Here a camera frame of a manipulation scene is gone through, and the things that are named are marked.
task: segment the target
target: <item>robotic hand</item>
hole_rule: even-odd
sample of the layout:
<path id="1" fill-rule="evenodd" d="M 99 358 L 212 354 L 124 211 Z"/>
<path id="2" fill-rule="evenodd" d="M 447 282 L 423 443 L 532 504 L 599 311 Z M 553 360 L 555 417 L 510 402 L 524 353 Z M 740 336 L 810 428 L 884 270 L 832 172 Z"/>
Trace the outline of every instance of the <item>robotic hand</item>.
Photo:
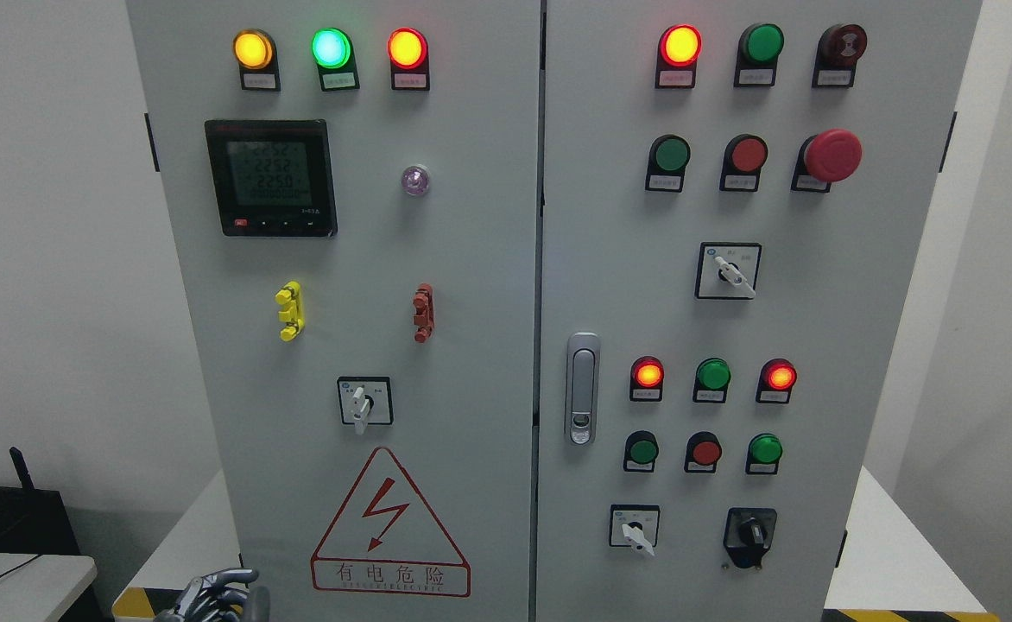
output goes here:
<path id="1" fill-rule="evenodd" d="M 268 588 L 246 592 L 229 587 L 256 582 L 258 575 L 247 567 L 228 567 L 195 576 L 172 609 L 160 612 L 154 622 L 268 622 Z M 243 608 L 240 617 L 233 606 Z"/>

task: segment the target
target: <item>green push button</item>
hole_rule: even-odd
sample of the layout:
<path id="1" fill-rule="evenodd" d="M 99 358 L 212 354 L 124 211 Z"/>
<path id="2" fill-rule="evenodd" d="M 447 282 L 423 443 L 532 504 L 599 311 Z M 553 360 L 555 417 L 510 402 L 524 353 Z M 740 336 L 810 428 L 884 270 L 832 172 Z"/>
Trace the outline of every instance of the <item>green push button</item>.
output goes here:
<path id="1" fill-rule="evenodd" d="M 777 463 L 782 457 L 782 442 L 774 434 L 760 434 L 752 438 L 751 445 L 748 446 L 748 453 L 751 453 L 751 460 L 756 463 L 771 465 Z"/>
<path id="2" fill-rule="evenodd" d="M 691 150 L 679 139 L 667 139 L 656 148 L 656 166 L 660 169 L 668 172 L 683 169 L 689 161 L 691 161 Z"/>
<path id="3" fill-rule="evenodd" d="M 659 453 L 660 448 L 656 447 L 656 443 L 652 441 L 637 441 L 632 443 L 632 447 L 628 448 L 628 458 L 640 465 L 656 461 L 656 456 Z"/>
<path id="4" fill-rule="evenodd" d="M 782 53 L 782 28 L 772 23 L 758 23 L 748 27 L 742 37 L 744 58 L 752 63 L 767 64 Z"/>
<path id="5" fill-rule="evenodd" d="M 706 358 L 698 366 L 698 382 L 709 390 L 725 388 L 732 377 L 728 363 L 720 358 Z"/>

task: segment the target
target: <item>digital power meter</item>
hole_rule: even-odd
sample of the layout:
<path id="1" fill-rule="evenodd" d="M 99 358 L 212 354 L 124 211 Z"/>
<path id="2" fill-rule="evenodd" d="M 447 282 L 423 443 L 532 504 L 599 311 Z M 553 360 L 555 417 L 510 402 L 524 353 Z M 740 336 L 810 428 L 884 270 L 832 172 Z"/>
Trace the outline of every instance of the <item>digital power meter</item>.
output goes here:
<path id="1" fill-rule="evenodd" d="M 337 233 L 325 121 L 215 119 L 204 126 L 223 234 Z"/>

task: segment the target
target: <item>electrical control cabinet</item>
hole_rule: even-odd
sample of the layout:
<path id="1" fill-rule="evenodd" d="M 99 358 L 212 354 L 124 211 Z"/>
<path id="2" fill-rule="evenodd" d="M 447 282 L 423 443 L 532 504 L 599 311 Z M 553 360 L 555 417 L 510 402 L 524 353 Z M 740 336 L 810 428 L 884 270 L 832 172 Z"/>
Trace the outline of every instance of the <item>electrical control cabinet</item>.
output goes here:
<path id="1" fill-rule="evenodd" d="M 821 617 L 980 0 L 128 7 L 273 618 Z"/>
<path id="2" fill-rule="evenodd" d="M 540 3 L 128 8 L 273 619 L 528 618 Z"/>
<path id="3" fill-rule="evenodd" d="M 538 622 L 821 617 L 979 8 L 549 0 Z"/>

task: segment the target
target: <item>red triangle warning sign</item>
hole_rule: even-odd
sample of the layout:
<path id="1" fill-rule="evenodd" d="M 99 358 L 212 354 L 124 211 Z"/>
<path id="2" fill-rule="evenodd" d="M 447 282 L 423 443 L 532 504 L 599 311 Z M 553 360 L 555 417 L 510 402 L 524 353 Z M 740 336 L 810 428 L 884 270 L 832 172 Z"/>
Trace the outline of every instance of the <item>red triangle warning sign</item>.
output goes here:
<path id="1" fill-rule="evenodd" d="M 376 447 L 310 558 L 316 590 L 468 598 L 472 567 L 395 453 Z"/>

